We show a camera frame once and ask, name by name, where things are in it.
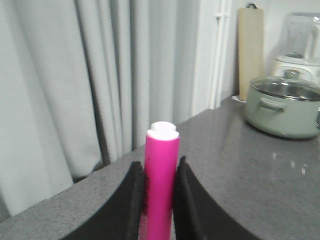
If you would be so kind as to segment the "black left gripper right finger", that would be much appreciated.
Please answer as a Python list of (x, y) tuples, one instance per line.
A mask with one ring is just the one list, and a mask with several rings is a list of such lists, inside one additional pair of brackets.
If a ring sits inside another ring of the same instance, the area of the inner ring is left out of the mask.
[(201, 185), (186, 157), (180, 158), (173, 190), (177, 240), (257, 240), (228, 215)]

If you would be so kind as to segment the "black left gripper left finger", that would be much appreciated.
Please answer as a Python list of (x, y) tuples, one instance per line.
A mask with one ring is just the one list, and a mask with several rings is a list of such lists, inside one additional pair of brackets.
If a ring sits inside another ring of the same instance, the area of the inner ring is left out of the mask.
[(137, 240), (144, 197), (144, 170), (130, 164), (119, 187), (102, 207), (64, 240)]

